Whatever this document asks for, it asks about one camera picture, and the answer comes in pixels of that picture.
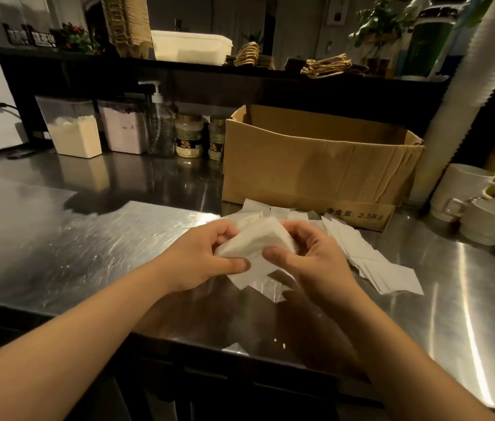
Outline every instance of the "person's left hand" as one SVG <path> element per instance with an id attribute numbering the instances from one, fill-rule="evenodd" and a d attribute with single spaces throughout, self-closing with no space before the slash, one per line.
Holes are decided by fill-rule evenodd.
<path id="1" fill-rule="evenodd" d="M 189 229 L 166 251 L 153 260 L 166 281 L 168 292 L 190 290 L 211 276 L 245 272 L 250 263 L 244 258 L 214 255 L 219 245 L 240 231 L 228 220 L 216 220 Z"/>

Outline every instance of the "white ceramic cup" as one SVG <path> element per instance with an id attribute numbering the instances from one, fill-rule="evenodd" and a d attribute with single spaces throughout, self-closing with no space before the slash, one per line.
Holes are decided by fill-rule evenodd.
<path id="1" fill-rule="evenodd" d="M 450 164 L 431 198 L 431 215 L 446 222 L 455 222 L 462 212 L 448 212 L 448 205 L 453 199 L 465 203 L 476 198 L 495 201 L 495 198 L 487 193 L 490 187 L 495 186 L 494 178 L 495 174 L 482 168 Z"/>
<path id="2" fill-rule="evenodd" d="M 465 206 L 460 233 L 479 244 L 495 245 L 495 201 L 476 199 L 465 203 L 455 199 L 454 202 Z"/>

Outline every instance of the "hand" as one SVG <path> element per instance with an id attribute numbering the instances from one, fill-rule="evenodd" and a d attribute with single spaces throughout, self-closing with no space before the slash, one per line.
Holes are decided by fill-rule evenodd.
<path id="1" fill-rule="evenodd" d="M 219 245 L 240 231 L 228 220 L 217 220 L 189 229 L 153 262 L 163 275 L 169 292 L 190 290 L 211 276 L 245 272 L 250 263 L 243 258 L 214 255 Z"/>
<path id="2" fill-rule="evenodd" d="M 281 223 L 300 245 L 302 255 L 267 247 L 263 257 L 293 275 L 311 300 L 326 310 L 324 305 L 348 306 L 366 296 L 335 239 L 303 220 Z"/>

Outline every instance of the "container of white powder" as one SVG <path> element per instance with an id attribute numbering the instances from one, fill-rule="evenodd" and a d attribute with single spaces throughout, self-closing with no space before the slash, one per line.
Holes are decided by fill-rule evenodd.
<path id="1" fill-rule="evenodd" d="M 146 152 L 144 106 L 133 101 L 98 100 L 109 148 L 115 152 Z"/>
<path id="2" fill-rule="evenodd" d="M 91 100 L 35 98 L 58 154 L 93 158 L 102 153 Z"/>

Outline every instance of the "container of pink powder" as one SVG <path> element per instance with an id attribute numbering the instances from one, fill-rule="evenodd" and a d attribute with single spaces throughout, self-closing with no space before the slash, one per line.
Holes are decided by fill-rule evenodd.
<path id="1" fill-rule="evenodd" d="M 97 105 L 111 150 L 128 154 L 146 152 L 143 104 L 134 101 L 98 100 Z"/>

